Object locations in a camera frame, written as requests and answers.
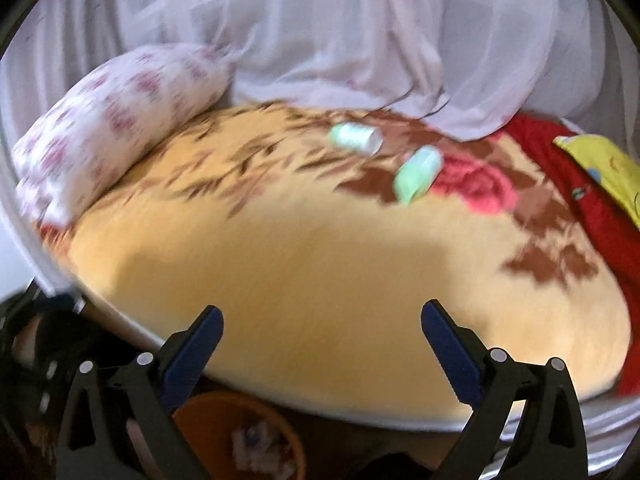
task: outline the orange bucket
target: orange bucket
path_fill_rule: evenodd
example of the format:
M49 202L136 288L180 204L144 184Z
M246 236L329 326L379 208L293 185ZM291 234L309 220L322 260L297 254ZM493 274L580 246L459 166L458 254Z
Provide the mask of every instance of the orange bucket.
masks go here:
M305 451L300 437L273 408L235 392L209 392L191 397L174 413L174 421L202 465L214 480L266 480L271 477L238 471L233 459L231 434L266 419L288 441L296 462L289 480L304 480Z

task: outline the white fabric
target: white fabric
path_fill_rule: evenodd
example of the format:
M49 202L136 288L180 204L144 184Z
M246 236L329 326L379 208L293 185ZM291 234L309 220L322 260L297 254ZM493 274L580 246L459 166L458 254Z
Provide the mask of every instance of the white fabric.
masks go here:
M15 140L100 62L145 43L187 41L225 49L237 66L236 103L289 98L324 107L391 105L428 115L427 122L463 140L491 133L523 106L605 134L594 118L617 114L629 151L638 64L628 60L638 53L629 41L607 39L604 5L41 0L0 62L0 112ZM615 85L622 65L625 84ZM611 95L604 98L605 91Z
M16 195L33 221L64 228L163 137L225 92L213 47L148 45L81 79L16 142Z

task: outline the floral blanket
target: floral blanket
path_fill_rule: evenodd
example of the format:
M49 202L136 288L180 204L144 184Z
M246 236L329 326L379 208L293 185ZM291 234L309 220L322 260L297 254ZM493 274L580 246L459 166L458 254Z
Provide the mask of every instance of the floral blanket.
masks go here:
M378 154L337 149L341 121ZM409 206L407 152L444 154ZM625 301L566 203L505 131L458 143L386 111L267 102L209 112L44 242L94 298L163 337L208 303L225 314L209 372L299 408L379 424L463 420L420 332L438 298L516 359L565 359L582 397L629 342Z

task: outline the red fabric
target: red fabric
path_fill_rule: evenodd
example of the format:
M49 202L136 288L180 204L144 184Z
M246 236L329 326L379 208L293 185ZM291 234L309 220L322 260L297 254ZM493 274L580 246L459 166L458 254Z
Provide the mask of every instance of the red fabric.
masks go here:
M573 135L564 126L518 114L504 129L556 184L618 280L633 334L618 392L640 394L640 231L612 197L567 152L553 144L557 136ZM573 200L572 190L585 186L589 190L584 197Z

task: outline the trash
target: trash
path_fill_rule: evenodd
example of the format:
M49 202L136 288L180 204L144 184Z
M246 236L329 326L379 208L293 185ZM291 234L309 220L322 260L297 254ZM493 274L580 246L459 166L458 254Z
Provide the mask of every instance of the trash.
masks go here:
M384 137L380 128L375 126L367 126L360 123L340 123L331 128L329 139L339 148L373 156L382 146Z
M398 202L409 204L420 198L431 187L442 169L440 150L423 146L407 160L396 173L394 193Z
M269 474L273 480L287 480L296 472L289 444L267 420L235 429L231 441L238 471Z

